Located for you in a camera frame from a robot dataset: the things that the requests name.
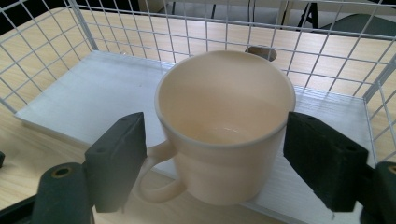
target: hole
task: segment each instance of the hole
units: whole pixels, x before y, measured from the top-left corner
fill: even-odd
[[[270,62],[277,57],[276,51],[268,47],[248,47],[245,52],[260,56]]]
[[[346,149],[347,149],[348,151],[357,151],[357,150],[358,150],[357,148],[352,147],[352,146],[347,146]]]
[[[70,168],[70,167],[61,167],[61,168],[58,168],[57,170],[52,172],[52,177],[63,178],[65,176],[68,176],[71,171],[72,171],[72,168]]]
[[[106,152],[106,149],[104,147],[99,147],[98,149],[96,149],[96,152],[103,153]]]
[[[389,166],[388,169],[396,175],[396,165]]]

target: mug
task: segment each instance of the mug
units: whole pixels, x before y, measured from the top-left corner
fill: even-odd
[[[149,203],[166,202],[185,190],[216,205],[251,199],[271,172],[294,107],[288,77],[259,56],[209,51],[177,63],[155,95],[167,140],[148,148],[134,194]],[[172,158],[178,179],[145,189],[146,173]]]

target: white wire basket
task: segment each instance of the white wire basket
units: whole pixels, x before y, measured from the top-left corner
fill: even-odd
[[[206,51],[254,47],[289,76],[297,111],[366,147],[369,164],[396,161],[396,9],[390,1],[1,4],[0,103],[38,128],[92,144],[118,118],[144,111],[148,146],[154,145],[163,134],[153,94],[173,64]],[[172,164],[157,169],[175,176]],[[271,178],[245,206],[288,222],[359,220],[358,205],[352,214],[334,216],[281,154]]]

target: basket bottom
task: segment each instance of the basket bottom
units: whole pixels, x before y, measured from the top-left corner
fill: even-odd
[[[143,111],[147,146],[161,143],[163,135],[154,109],[154,94],[162,76],[173,65],[133,56],[93,51],[37,96],[16,117],[39,128],[87,145],[93,144],[119,118]],[[323,120],[370,150],[370,127],[362,99],[295,87],[295,111]],[[172,161],[156,171],[176,177]],[[327,209],[283,157],[275,165],[262,191],[244,206],[293,223],[359,223],[361,205],[354,213]]]

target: wooden surface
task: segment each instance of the wooden surface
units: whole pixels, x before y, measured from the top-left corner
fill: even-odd
[[[53,13],[59,11],[60,9],[52,10]],[[82,58],[90,51],[87,45],[81,44],[76,47],[75,52],[71,51],[67,53],[67,50],[70,49],[68,43],[75,46],[82,41],[81,33],[77,27],[73,26],[74,22],[70,15],[68,11],[61,11],[56,14],[56,21],[61,25],[64,32],[64,35],[59,36],[57,34],[61,32],[61,28],[58,27],[55,20],[53,18],[43,19],[46,15],[41,17],[43,21],[40,21],[40,27],[45,28],[44,33],[48,39],[53,38],[51,40],[53,46],[42,46],[47,42],[47,39],[43,37],[37,26],[23,31],[23,38],[30,43],[33,49],[38,48],[35,54],[28,56],[20,62],[21,67],[26,73],[36,74],[43,68],[37,57],[44,60],[45,64],[49,64],[59,57],[57,53],[61,55],[65,53],[62,62],[58,61],[51,64],[47,70],[44,69],[34,78],[35,83],[42,89],[48,87],[54,80],[50,75],[50,71],[56,77],[60,77],[68,68],[71,68],[79,61],[76,55]],[[91,13],[85,13],[84,15],[87,21],[93,21]],[[119,15],[109,14],[107,16],[112,20],[112,25],[122,27]],[[108,25],[106,21],[108,17],[106,18],[103,13],[95,13],[96,22],[103,25]],[[146,17],[136,17],[136,23],[134,23],[132,16],[123,15],[122,17],[123,21],[130,28],[126,33],[127,35],[121,29],[113,29],[113,32],[114,30],[117,32],[116,35],[113,35],[111,30],[105,26],[101,26],[100,30],[103,32],[105,39],[114,40],[117,37],[117,41],[121,43],[133,42],[136,46],[130,48],[127,45],[120,45],[119,48],[114,43],[105,43],[100,40],[103,37],[99,32],[99,28],[95,25],[90,25],[94,36],[98,38],[96,42],[99,49],[124,52],[136,56],[145,56],[146,53],[149,58],[158,60],[161,57],[163,61],[170,63],[186,58],[187,56],[185,54],[203,52],[206,50],[206,47],[208,49],[224,49],[223,42],[226,39],[228,42],[232,42],[232,44],[227,45],[227,49],[244,50],[245,47],[239,44],[249,42],[250,44],[270,46],[272,44],[271,38],[275,36],[276,40],[273,44],[277,48],[278,56],[275,64],[278,67],[286,70],[290,67],[292,70],[308,73],[314,71],[328,77],[335,77],[337,72],[334,73],[334,71],[338,71],[337,68],[343,66],[343,60],[340,57],[350,56],[361,60],[377,61],[389,46],[389,42],[387,41],[362,39],[351,52],[352,47],[356,43],[356,39],[352,37],[331,36],[326,40],[326,35],[299,35],[297,32],[279,30],[274,34],[274,31],[271,29],[254,28],[252,31],[253,36],[248,40],[248,27],[245,26],[226,26],[225,24],[204,23],[202,21],[170,20],[171,28],[168,29],[165,19],[152,18],[153,26],[150,26],[149,19]],[[134,30],[136,29],[136,24],[140,31],[152,32],[155,30],[155,32],[158,32],[155,35],[158,48],[172,50],[171,47],[173,46],[173,50],[179,53],[173,54],[155,50],[157,46],[155,46],[155,42],[153,41],[154,35],[140,32],[143,37],[143,45],[146,47],[143,49],[139,42],[139,32]],[[188,30],[184,28],[185,24],[188,25]],[[174,36],[170,39],[169,32],[172,35],[179,36]],[[188,33],[189,39],[183,37],[186,33]],[[32,51],[29,46],[24,44],[23,38],[20,35],[7,39],[11,35],[12,33],[8,33],[1,36],[1,40],[6,39],[2,43],[2,46],[12,55],[12,58],[6,56],[7,54],[5,54],[4,50],[0,49],[0,54],[2,55],[0,66],[2,69],[12,64],[12,61],[18,60],[23,55]],[[324,41],[326,41],[326,46],[321,51]],[[190,45],[190,52],[186,50],[188,45]],[[293,54],[292,51],[295,49],[299,50],[300,53]],[[327,56],[320,57],[318,65],[314,67],[313,62],[318,57],[315,54],[320,52],[325,53]],[[393,44],[386,51],[385,57],[381,61],[387,62],[394,52],[396,52],[396,47]],[[366,75],[365,72],[369,71],[373,67],[373,64],[351,62],[347,63],[344,67],[345,69],[340,74],[341,77],[362,80]],[[375,79],[375,75],[381,70],[380,68],[383,68],[383,66],[381,67],[379,65],[375,69],[378,71],[372,77],[369,77],[370,81]],[[1,76],[13,88],[17,88],[26,80],[24,73],[15,65],[11,65],[7,69],[7,72]],[[301,73],[289,72],[289,76],[296,85],[304,85],[307,81],[307,76]],[[308,83],[308,87],[326,90],[329,87],[330,78],[328,77],[315,77],[314,80]],[[340,82],[340,85],[335,90],[336,92],[348,94],[351,89],[348,85],[350,83]],[[396,76],[393,75],[385,86],[386,96],[390,96],[394,92],[395,86]],[[0,83],[0,94],[2,97],[10,94],[10,90],[3,83]],[[27,101],[30,101],[39,94],[39,90],[29,83],[19,90],[19,94]],[[24,105],[15,95],[11,95],[7,99],[7,102],[17,109],[22,108]],[[379,104],[380,97],[376,96],[369,104],[369,111],[375,111]],[[393,118],[396,117],[395,105],[394,100],[391,100],[389,111]],[[0,150],[7,155],[4,167],[0,170],[1,209],[35,194],[39,177],[50,167],[67,161],[82,162],[83,152],[88,147],[62,138],[51,137],[37,130],[32,130],[13,118],[12,114],[2,106],[0,107],[0,113]],[[375,134],[380,133],[387,124],[384,117],[384,114],[381,112],[378,114],[378,119],[375,119],[373,124],[373,132]],[[394,150],[391,137],[384,135],[380,140],[379,145],[382,145],[383,148],[388,148],[390,151]],[[389,150],[381,148],[379,151],[383,152],[384,156],[386,156],[389,154]],[[169,179],[152,173],[148,181],[150,185],[157,186],[168,182]],[[138,200],[132,199],[128,206],[132,209],[126,210],[131,211],[132,214],[126,214],[125,216],[132,216],[133,223],[279,223],[276,220],[239,205],[216,207],[200,203],[187,193],[172,202],[157,205],[141,203]],[[98,215],[96,220],[97,223],[122,223],[125,220],[123,218],[126,218],[125,216],[121,216],[120,214]]]
[[[4,107],[0,107],[0,113],[0,146],[7,155],[0,170],[0,209],[35,194],[39,177],[52,166],[84,161],[87,146],[30,129]],[[170,181],[153,172],[147,180],[151,187]],[[142,203],[131,196],[125,211],[96,214],[96,223],[281,223],[240,205],[201,203],[187,193],[163,204]]]

